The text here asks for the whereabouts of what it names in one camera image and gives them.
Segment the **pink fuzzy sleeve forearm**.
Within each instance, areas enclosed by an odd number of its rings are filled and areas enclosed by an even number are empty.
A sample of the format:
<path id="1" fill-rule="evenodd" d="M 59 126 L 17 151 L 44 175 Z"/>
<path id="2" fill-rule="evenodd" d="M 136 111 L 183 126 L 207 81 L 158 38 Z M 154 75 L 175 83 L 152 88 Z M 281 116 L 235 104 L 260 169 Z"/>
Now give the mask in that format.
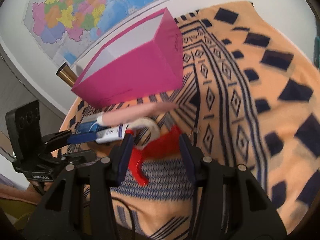
<path id="1" fill-rule="evenodd" d="M 1 184 L 0 195 L 3 199 L 16 200 L 33 205 L 39 204 L 42 198 L 42 196 L 35 191 L 31 184 L 26 190 L 19 190 L 15 187 Z"/>

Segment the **person's left hand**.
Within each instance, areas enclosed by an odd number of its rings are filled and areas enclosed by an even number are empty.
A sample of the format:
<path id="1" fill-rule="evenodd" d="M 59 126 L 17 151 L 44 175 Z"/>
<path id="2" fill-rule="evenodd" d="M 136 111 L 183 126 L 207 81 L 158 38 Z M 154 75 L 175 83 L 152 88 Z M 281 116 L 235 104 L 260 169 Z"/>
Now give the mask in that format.
<path id="1" fill-rule="evenodd" d="M 30 180 L 29 182 L 34 190 L 42 196 L 49 190 L 49 188 L 53 184 L 52 182 L 42 182 L 34 180 Z"/>

